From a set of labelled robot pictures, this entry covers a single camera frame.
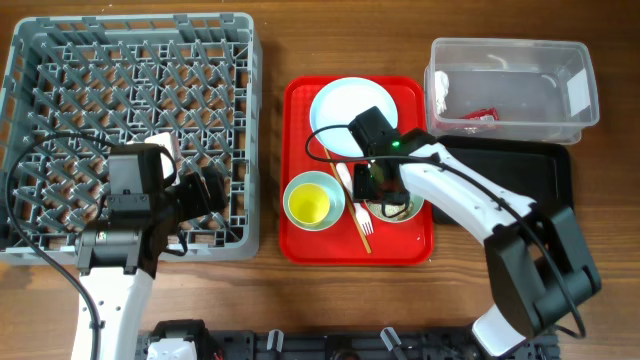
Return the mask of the yellow plastic cup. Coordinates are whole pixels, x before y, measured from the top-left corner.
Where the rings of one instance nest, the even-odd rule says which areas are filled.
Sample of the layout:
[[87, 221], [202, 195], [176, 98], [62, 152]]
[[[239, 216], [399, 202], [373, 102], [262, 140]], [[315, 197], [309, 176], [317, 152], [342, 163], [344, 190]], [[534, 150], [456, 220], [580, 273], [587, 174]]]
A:
[[323, 187], [305, 183], [292, 190], [288, 208], [296, 221], [311, 226], [325, 219], [330, 211], [331, 201]]

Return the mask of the white napkin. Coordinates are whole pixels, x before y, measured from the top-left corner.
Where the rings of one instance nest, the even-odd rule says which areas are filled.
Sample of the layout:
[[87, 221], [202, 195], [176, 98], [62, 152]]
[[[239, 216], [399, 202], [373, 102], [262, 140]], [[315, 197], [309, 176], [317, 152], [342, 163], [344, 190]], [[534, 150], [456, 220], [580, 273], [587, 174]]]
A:
[[446, 97], [449, 92], [449, 77], [444, 71], [434, 73], [435, 109], [437, 114], [447, 110]]

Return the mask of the red sauce packet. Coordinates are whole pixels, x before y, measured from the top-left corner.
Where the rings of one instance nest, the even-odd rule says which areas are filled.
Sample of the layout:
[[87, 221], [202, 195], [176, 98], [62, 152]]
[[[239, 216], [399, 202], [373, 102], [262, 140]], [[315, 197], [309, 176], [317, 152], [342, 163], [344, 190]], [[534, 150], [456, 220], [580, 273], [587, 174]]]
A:
[[496, 128], [499, 121], [498, 111], [494, 108], [484, 108], [463, 116], [464, 120], [474, 121], [477, 128]]

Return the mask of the green bowl with rice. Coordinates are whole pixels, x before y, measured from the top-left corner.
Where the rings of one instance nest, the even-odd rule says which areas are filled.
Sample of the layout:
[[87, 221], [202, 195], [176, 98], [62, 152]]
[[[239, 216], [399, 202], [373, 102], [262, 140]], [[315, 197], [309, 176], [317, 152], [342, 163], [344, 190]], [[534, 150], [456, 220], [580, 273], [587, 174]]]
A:
[[422, 209], [424, 200], [411, 195], [408, 205], [381, 204], [365, 202], [366, 208], [377, 219], [387, 223], [402, 223], [415, 217]]

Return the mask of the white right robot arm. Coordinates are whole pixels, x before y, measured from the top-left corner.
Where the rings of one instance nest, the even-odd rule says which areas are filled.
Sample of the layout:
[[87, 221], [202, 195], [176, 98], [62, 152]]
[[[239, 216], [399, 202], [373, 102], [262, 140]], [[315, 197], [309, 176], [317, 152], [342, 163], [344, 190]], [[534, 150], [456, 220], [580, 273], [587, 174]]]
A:
[[445, 212], [482, 246], [493, 306], [472, 325], [483, 351], [499, 358], [556, 327], [602, 288], [573, 210], [539, 204], [486, 179], [420, 129], [351, 129], [368, 164], [357, 197], [405, 190]]

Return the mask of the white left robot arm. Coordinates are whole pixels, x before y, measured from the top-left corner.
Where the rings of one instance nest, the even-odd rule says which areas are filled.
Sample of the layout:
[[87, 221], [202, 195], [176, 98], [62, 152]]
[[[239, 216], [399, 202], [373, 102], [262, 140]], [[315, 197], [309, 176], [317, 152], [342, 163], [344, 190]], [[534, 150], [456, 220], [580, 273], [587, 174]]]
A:
[[182, 222], [226, 208], [224, 176], [209, 166], [184, 175], [176, 186], [159, 178], [137, 192], [106, 195], [79, 236], [76, 267], [90, 298], [79, 306], [72, 357], [91, 353], [99, 332], [99, 359], [135, 357], [141, 318], [149, 302], [159, 258], [187, 254]]

